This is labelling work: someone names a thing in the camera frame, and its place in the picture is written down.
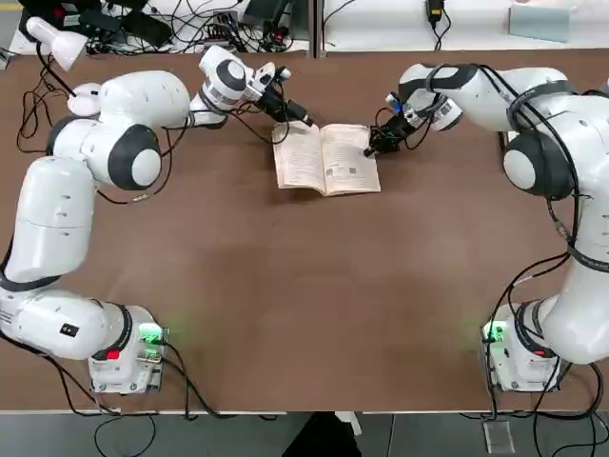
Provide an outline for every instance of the tabletop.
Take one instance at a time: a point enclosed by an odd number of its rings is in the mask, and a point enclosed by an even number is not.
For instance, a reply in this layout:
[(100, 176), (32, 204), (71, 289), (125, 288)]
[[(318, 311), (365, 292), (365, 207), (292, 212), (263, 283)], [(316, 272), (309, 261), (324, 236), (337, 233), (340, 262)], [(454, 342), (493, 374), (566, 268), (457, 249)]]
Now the tabletop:
[[(402, 72), (417, 62), (480, 62), (497, 69), (554, 67), (581, 89), (609, 74), (606, 50), (273, 54), (293, 73), (286, 96), (320, 125), (369, 125)], [(69, 84), (136, 70), (168, 70), (191, 93), (197, 55), (103, 56), (77, 63)], [(252, 67), (268, 55), (244, 55)], [(14, 137), (22, 94), (38, 80), (31, 57), (0, 73), (0, 240), (8, 244), (28, 164)], [(68, 114), (49, 101), (53, 121)], [(244, 117), (262, 135), (273, 122)], [(43, 146), (49, 131), (27, 143)], [(85, 296), (149, 308), (207, 402), (221, 410), (480, 410), (489, 408), (479, 332), (506, 284), (561, 252), (544, 202), (503, 176), (496, 134), (463, 120), (415, 151), (378, 159), (379, 194), (322, 198), (277, 189), (271, 147), (230, 119), (188, 131), (167, 187), (142, 203), (96, 202), (88, 259), (61, 280)], [(133, 195), (114, 191), (116, 198)], [(569, 210), (568, 204), (563, 210)], [(516, 299), (555, 293), (562, 273)], [(0, 409), (67, 409), (52, 368), (0, 345)], [(87, 380), (85, 362), (66, 362)], [(543, 407), (583, 409), (596, 387), (586, 367)], [(184, 407), (184, 383), (166, 371), (160, 392), (108, 403)], [(73, 393), (75, 404), (92, 408)], [(500, 407), (536, 396), (501, 394)]]

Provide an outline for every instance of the robotic arm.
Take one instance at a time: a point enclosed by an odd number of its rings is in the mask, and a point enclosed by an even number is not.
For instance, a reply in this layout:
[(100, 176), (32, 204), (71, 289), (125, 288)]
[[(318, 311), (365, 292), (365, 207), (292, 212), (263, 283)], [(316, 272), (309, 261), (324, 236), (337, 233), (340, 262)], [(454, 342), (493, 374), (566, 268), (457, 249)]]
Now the robotic arm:
[(161, 171), (152, 129), (185, 119), (189, 95), (165, 71), (127, 74), (100, 90), (99, 120), (66, 118), (48, 155), (28, 169), (14, 234), (0, 265), (0, 330), (53, 356), (88, 359), (98, 392), (146, 391), (154, 361), (140, 329), (156, 326), (143, 308), (84, 298), (53, 285), (85, 260), (100, 183), (148, 189)]
[[(609, 356), (609, 98), (598, 91), (575, 94), (557, 70), (497, 74), (516, 95), (496, 74), (477, 65), (415, 65), (400, 79), (396, 115), (406, 129), (413, 129), (420, 117), (429, 115), (439, 95), (441, 101), (446, 97), (444, 103), (454, 103), (452, 110), (462, 109), (485, 129), (516, 130), (519, 135), (505, 148), (505, 174), (517, 188), (548, 201), (563, 199), (576, 189), (560, 140), (568, 148), (581, 210), (578, 236), (569, 249), (574, 261), (562, 289), (553, 297), (520, 304), (514, 314), (501, 306), (494, 322), (482, 331), (493, 382), (504, 390), (541, 391), (556, 384), (559, 357), (589, 364)], [(403, 115), (408, 112), (413, 114), (410, 119)], [(523, 113), (532, 125), (524, 122)]]
[(269, 62), (254, 71), (234, 54), (212, 46), (203, 55), (199, 68), (206, 80), (190, 102), (188, 126), (219, 129), (228, 112), (242, 101), (252, 102), (277, 122), (303, 121), (313, 125), (305, 108), (293, 100), (284, 100), (281, 84), (291, 76), (285, 67), (276, 68)]

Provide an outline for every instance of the lamp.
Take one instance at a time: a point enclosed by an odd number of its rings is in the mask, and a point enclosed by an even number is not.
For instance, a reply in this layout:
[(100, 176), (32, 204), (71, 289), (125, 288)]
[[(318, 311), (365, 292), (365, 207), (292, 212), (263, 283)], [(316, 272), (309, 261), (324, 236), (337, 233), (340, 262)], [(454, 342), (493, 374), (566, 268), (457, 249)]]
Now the lamp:
[(42, 56), (42, 44), (50, 48), (50, 53), (63, 71), (69, 71), (72, 65), (83, 53), (87, 37), (73, 31), (58, 30), (40, 17), (31, 17), (26, 24), (28, 33), (36, 38), (36, 53), (43, 67), (68, 92), (68, 108), (77, 116), (92, 116), (99, 112), (98, 94), (101, 86), (86, 83), (72, 90)]

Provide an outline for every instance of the floor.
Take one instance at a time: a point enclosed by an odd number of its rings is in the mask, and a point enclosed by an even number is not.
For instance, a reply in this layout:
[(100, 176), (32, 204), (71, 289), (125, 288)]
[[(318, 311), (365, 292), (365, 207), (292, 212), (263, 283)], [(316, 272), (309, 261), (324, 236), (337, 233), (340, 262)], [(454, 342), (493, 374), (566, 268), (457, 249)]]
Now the floor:
[[(307, 413), (280, 416), (274, 422), (257, 417), (238, 417), (218, 421), (201, 417), (186, 422), (180, 417), (155, 419), (157, 436), (143, 457), (281, 457), (308, 418)], [(11, 457), (96, 456), (93, 431), (102, 421), (72, 415), (0, 415), (2, 454)], [(391, 425), (390, 415), (360, 415), (363, 435), (358, 444), (364, 457), (386, 455)], [(518, 457), (537, 457), (533, 445), (531, 420), (513, 419), (510, 427)], [(598, 427), (599, 438), (606, 432)], [(147, 443), (151, 433), (146, 418), (126, 418), (110, 424), (99, 433), (100, 448), (108, 457), (135, 454)], [(568, 443), (591, 442), (587, 421), (563, 423), (540, 421), (542, 455)], [(590, 447), (567, 449), (560, 457), (590, 455)], [(400, 414), (396, 416), (390, 457), (486, 456), (481, 423), (458, 414)], [(609, 444), (600, 447), (598, 456), (609, 455)]]

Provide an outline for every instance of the green light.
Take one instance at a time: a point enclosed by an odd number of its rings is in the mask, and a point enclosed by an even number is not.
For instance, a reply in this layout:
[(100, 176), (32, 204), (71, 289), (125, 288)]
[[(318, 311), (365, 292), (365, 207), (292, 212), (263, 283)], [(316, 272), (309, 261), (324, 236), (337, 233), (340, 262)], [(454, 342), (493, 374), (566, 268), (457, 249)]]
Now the green light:
[(138, 328), (140, 339), (148, 344), (161, 344), (166, 336), (166, 332), (157, 324), (145, 323)]
[[(484, 326), (483, 332), (484, 332), (484, 338), (488, 338), (489, 336), (489, 324), (486, 324)], [(507, 329), (507, 323), (505, 321), (495, 321), (493, 322), (493, 328), (490, 329), (490, 340), (492, 342), (502, 342), (503, 341), (503, 335), (505, 334), (505, 331)]]

